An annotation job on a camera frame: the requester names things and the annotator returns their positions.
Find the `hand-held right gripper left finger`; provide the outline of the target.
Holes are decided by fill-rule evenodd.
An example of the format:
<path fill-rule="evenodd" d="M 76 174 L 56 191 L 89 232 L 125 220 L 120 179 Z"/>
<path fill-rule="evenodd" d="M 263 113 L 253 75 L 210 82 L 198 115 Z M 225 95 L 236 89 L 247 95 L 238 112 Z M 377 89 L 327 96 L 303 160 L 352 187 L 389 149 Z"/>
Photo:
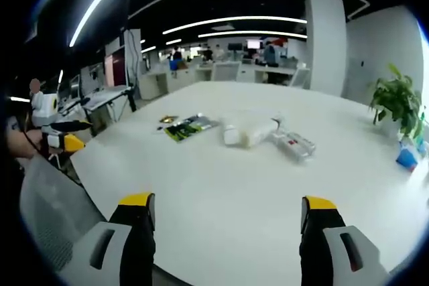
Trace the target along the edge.
<path fill-rule="evenodd" d="M 154 231 L 155 194 L 123 198 L 109 221 L 99 222 L 74 244 L 61 279 L 66 285 L 151 285 Z"/>

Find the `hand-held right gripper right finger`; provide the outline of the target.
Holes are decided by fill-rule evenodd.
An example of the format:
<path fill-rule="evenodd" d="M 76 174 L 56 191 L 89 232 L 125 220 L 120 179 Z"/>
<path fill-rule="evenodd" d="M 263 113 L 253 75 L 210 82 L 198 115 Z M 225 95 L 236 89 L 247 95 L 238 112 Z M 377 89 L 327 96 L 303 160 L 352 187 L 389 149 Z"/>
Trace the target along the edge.
<path fill-rule="evenodd" d="M 302 198 L 299 246 L 302 285 L 384 285 L 389 273 L 379 249 L 355 226 L 347 226 L 329 200 Z"/>

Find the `person's left hand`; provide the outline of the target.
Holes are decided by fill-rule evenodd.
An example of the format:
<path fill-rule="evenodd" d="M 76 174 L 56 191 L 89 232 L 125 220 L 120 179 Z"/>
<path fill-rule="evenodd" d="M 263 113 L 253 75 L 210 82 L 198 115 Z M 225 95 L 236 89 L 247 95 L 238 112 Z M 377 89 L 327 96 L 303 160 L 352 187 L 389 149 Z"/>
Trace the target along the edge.
<path fill-rule="evenodd" d="M 7 131 L 7 146 L 14 157 L 31 159 L 41 147 L 42 132 L 33 129 L 22 132 L 15 129 Z"/>

